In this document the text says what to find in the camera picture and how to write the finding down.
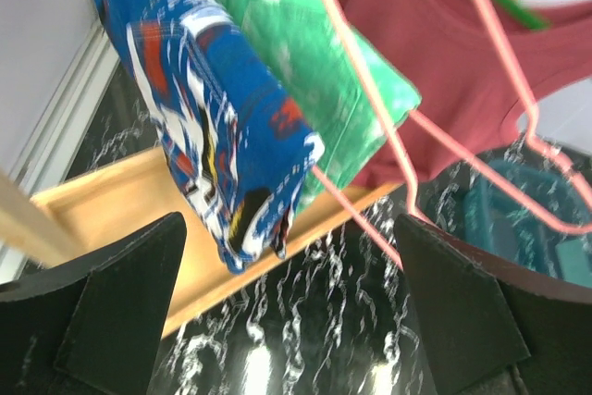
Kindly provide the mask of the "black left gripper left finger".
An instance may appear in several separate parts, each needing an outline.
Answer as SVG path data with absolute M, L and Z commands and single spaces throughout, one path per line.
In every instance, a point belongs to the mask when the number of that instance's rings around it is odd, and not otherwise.
M 144 394 L 186 241 L 181 213 L 1 286 L 4 394 Z

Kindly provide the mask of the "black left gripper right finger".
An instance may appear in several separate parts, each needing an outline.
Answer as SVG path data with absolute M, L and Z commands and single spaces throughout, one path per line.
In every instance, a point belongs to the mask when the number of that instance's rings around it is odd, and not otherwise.
M 588 394 L 591 290 L 399 215 L 397 250 L 440 394 Z

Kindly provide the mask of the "green tie-dye trousers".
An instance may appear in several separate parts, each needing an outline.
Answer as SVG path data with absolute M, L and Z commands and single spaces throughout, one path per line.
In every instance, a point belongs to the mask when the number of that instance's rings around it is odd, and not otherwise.
M 386 136 L 322 1 L 218 1 L 320 135 L 318 168 L 349 186 Z

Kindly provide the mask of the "blue patterned trousers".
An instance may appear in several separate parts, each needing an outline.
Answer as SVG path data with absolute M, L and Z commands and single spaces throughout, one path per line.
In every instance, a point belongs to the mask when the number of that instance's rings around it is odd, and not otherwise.
M 94 0 L 135 79 L 178 189 L 228 270 L 286 252 L 308 172 L 324 151 L 216 0 Z

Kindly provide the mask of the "pink wire hanger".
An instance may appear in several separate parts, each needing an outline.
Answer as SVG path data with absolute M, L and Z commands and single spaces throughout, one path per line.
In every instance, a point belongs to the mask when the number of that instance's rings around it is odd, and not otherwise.
M 527 115 L 527 126 L 524 136 L 528 147 L 552 162 L 562 172 L 563 176 L 572 183 L 585 204 L 591 205 L 591 188 L 588 186 L 584 176 L 574 169 L 574 164 L 571 159 L 537 137 L 537 123 L 539 119 L 537 102 L 493 5 L 490 0 L 472 1 L 482 19 L 488 36 L 496 49 L 499 60 L 518 95 L 520 103 L 524 107 L 524 111 Z M 364 62 L 359 45 L 352 36 L 351 29 L 344 18 L 343 11 L 338 5 L 337 0 L 322 0 L 322 2 L 328 17 L 334 26 L 336 34 L 343 43 L 346 54 L 357 73 L 359 81 L 364 87 L 368 100 L 374 108 L 380 127 L 387 136 L 391 150 L 399 161 L 399 165 L 407 183 L 407 211 L 410 215 L 417 216 L 420 219 L 427 221 L 428 218 L 416 207 L 416 196 L 418 192 L 416 172 L 409 159 L 404 144 L 396 131 L 395 124 L 390 118 L 389 112 L 384 105 L 374 78 Z M 473 169 L 481 173 L 482 176 L 486 177 L 501 191 L 507 193 L 515 202 L 525 207 L 548 227 L 559 232 L 577 236 L 587 234 L 591 231 L 591 226 L 589 224 L 576 226 L 559 220 L 544 207 L 540 206 L 536 201 L 515 188 L 504 177 L 500 176 L 492 168 L 488 167 L 484 162 L 475 157 L 475 155 L 468 151 L 463 145 L 454 140 L 448 133 L 444 132 L 422 113 L 412 110 L 408 113 L 408 117 L 438 142 L 443 144 L 449 151 L 458 155 Z M 352 218 L 371 236 L 379 248 L 386 253 L 397 266 L 402 266 L 400 255 L 381 235 L 378 234 L 374 226 L 361 216 L 359 211 L 355 210 L 345 195 L 319 170 L 319 168 L 315 167 L 313 172 L 325 186 L 327 191 L 335 197 L 347 212 L 351 214 Z

